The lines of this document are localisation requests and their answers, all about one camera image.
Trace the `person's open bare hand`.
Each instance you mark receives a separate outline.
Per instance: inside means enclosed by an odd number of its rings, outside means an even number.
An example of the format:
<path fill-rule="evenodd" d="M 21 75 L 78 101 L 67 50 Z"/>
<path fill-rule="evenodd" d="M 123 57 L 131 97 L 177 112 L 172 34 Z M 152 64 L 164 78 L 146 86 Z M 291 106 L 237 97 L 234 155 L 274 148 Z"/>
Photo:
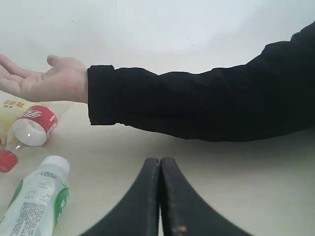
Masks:
<path fill-rule="evenodd" d="M 0 90 L 30 102 L 88 102 L 87 67 L 78 59 L 49 55 L 47 72 L 19 67 L 0 56 Z"/>

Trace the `black sleeved forearm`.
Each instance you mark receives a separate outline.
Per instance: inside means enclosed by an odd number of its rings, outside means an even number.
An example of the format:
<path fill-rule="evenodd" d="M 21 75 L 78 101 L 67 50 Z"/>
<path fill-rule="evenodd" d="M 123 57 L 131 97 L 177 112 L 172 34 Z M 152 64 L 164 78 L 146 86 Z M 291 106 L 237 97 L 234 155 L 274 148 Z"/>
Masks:
<path fill-rule="evenodd" d="M 91 66 L 91 125 L 121 123 L 183 139 L 245 142 L 315 124 L 315 26 L 246 64 L 191 74 Z"/>

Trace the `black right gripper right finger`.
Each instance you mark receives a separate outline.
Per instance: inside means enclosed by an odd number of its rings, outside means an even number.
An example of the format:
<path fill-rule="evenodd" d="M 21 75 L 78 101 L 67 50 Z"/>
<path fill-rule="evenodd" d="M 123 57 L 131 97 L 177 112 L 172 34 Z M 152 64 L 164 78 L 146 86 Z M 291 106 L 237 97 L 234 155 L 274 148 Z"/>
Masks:
<path fill-rule="evenodd" d="M 160 207 L 165 236 L 249 236 L 193 189 L 173 158 L 160 161 Z"/>

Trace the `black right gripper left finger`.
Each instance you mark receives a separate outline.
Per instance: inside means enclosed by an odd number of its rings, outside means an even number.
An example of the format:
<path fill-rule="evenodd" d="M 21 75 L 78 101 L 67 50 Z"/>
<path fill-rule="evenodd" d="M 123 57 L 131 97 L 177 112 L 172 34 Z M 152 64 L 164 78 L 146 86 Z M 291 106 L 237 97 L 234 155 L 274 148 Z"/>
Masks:
<path fill-rule="evenodd" d="M 82 235 L 157 236 L 159 171 L 158 159 L 146 159 L 137 178 L 122 199 Z"/>

